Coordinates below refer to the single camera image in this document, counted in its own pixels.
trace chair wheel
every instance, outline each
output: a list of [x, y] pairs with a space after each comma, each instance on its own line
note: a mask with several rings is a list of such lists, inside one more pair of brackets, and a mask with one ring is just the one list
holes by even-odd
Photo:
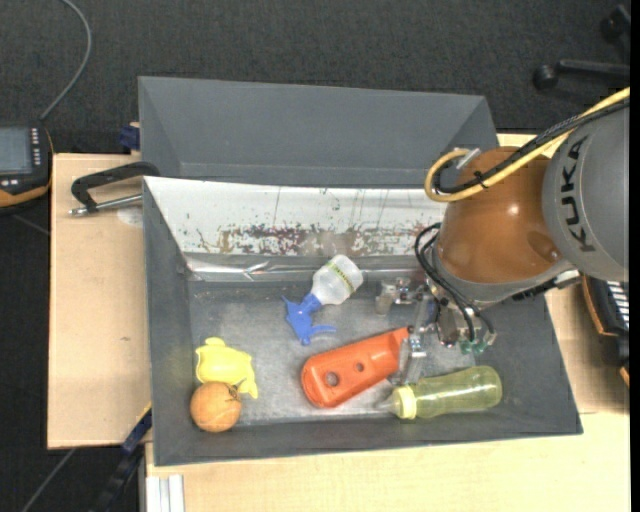
[[552, 89], [558, 83], [558, 74], [553, 66], [543, 64], [533, 73], [533, 85], [539, 91]]

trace beige table surface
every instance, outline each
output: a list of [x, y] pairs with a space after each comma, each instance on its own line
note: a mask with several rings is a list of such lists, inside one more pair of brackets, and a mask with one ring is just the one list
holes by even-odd
[[[50, 448], [120, 443], [149, 403], [141, 228], [115, 211], [67, 214], [78, 206], [73, 179], [135, 158], [54, 158]], [[139, 183], [111, 188], [101, 198], [135, 193]], [[600, 362], [580, 289], [547, 300], [580, 436], [176, 467], [155, 467], [149, 442], [147, 473], [182, 473], [189, 512], [630, 510], [628, 389]]]

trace kuka logo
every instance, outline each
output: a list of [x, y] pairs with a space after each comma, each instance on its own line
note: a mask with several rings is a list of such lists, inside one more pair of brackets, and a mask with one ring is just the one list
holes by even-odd
[[571, 146], [571, 149], [569, 150], [568, 156], [570, 159], [574, 160], [574, 164], [570, 171], [567, 171], [566, 167], [562, 169], [563, 184], [560, 187], [560, 193], [568, 194], [562, 197], [562, 205], [567, 207], [565, 208], [567, 216], [564, 220], [567, 223], [569, 233], [571, 233], [571, 236], [577, 240], [582, 252], [593, 252], [596, 248], [587, 240], [587, 233], [581, 224], [582, 219], [580, 218], [580, 211], [578, 209], [576, 198], [573, 195], [575, 193], [573, 178], [576, 172], [578, 158], [580, 157], [580, 148], [582, 147], [582, 144], [584, 144], [585, 140], [587, 140], [586, 136]]

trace white bottle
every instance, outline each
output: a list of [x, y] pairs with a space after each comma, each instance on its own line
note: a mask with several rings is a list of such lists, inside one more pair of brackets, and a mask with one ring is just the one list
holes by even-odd
[[311, 293], [323, 306], [342, 304], [363, 281], [362, 272], [356, 264], [346, 256], [338, 254], [313, 275]]
[[342, 304], [363, 281], [362, 272], [356, 264], [346, 256], [338, 254], [313, 275], [311, 291], [300, 304], [283, 297], [287, 304], [287, 322], [293, 327], [303, 345], [311, 343], [311, 336], [318, 332], [335, 331], [330, 325], [312, 325], [311, 314], [327, 304]]

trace hole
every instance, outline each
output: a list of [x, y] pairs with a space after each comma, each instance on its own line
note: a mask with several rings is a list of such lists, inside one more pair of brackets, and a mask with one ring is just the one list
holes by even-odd
[[340, 379], [338, 378], [338, 375], [333, 373], [333, 372], [329, 372], [324, 376], [324, 380], [327, 383], [328, 386], [331, 386], [332, 388], [335, 388], [338, 383], [340, 382]]

